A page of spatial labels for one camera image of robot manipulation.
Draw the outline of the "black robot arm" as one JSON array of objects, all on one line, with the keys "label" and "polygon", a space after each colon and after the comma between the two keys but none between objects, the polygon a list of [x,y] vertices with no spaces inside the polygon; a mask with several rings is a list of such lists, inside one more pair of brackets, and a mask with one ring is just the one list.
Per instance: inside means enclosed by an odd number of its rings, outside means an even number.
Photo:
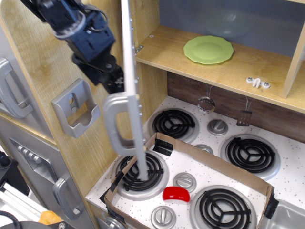
[{"label": "black robot arm", "polygon": [[109,94],[124,91],[122,68],[111,55],[115,37],[106,14],[80,0],[24,0],[22,3],[42,22],[50,25],[54,36],[72,50],[72,62],[95,84]]}]

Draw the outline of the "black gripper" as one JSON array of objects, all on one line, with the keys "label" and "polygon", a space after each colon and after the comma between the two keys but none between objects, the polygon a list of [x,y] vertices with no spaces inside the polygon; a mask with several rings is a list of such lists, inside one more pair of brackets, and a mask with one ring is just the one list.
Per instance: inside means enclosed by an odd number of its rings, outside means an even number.
[{"label": "black gripper", "polygon": [[101,12],[85,14],[85,28],[67,40],[72,62],[95,85],[101,83],[109,94],[124,92],[124,74],[111,55],[115,37]]}]

